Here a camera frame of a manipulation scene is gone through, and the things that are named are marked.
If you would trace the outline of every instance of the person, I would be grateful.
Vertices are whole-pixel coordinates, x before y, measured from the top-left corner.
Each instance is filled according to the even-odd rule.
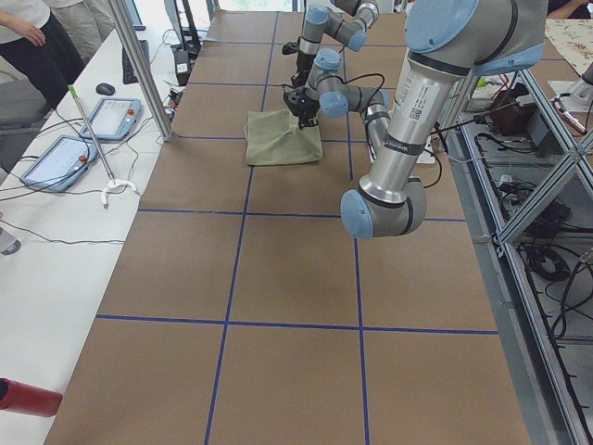
[[[589,0],[549,0],[548,19],[591,19]]]
[[[107,6],[99,0],[44,0],[78,49],[84,63],[113,30]]]
[[[74,44],[42,0],[0,0],[0,56],[56,108],[84,69]]]

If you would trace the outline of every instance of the folded towel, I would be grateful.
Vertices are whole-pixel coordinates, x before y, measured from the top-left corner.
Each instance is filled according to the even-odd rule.
[[[323,156],[319,126],[298,129],[289,110],[247,113],[244,128],[248,165],[302,164]]]

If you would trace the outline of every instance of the computer mouse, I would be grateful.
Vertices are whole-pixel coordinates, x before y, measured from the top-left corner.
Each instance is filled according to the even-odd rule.
[[[96,86],[95,91],[100,95],[113,95],[115,93],[115,86],[109,83],[100,83]]]

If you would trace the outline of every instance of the red cylinder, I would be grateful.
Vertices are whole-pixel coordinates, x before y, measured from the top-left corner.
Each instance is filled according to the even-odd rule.
[[[58,392],[0,378],[0,410],[51,417],[61,402]]]

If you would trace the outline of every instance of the white tripod base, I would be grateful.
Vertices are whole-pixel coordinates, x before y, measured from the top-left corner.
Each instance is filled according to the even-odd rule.
[[[107,187],[103,189],[101,192],[101,202],[103,203],[103,207],[106,209],[109,207],[107,203],[107,194],[111,193],[113,190],[117,190],[120,187],[130,187],[135,194],[138,194],[138,189],[136,185],[132,181],[125,181],[123,179],[111,179],[107,182]]]

